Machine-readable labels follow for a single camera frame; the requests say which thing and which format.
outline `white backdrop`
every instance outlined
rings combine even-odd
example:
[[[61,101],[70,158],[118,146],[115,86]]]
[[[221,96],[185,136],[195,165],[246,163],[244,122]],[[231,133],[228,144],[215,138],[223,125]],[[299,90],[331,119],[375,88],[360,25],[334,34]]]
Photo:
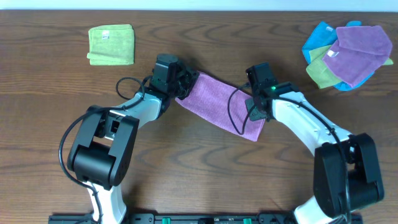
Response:
[[[0,0],[0,9],[398,12],[398,0]]]

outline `wood grain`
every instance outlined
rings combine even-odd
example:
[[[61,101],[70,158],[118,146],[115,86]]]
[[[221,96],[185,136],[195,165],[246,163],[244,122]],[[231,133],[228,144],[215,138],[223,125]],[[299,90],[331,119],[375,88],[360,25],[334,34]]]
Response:
[[[319,90],[305,72],[301,47],[315,26],[350,20],[382,25],[398,61],[393,13],[0,11],[0,223],[46,223],[53,213],[92,209],[86,190],[59,167],[59,140],[89,105],[122,103],[117,80],[144,78],[159,53],[234,85],[246,82],[251,65],[270,62],[281,82],[298,85],[325,116],[374,138],[386,197],[361,213],[366,223],[397,223],[397,64],[349,92]],[[133,25],[134,65],[89,65],[88,29],[105,24]],[[159,213],[291,210],[311,197],[312,175],[312,156],[280,123],[267,123],[251,142],[173,102],[139,130],[123,194],[131,208]]]

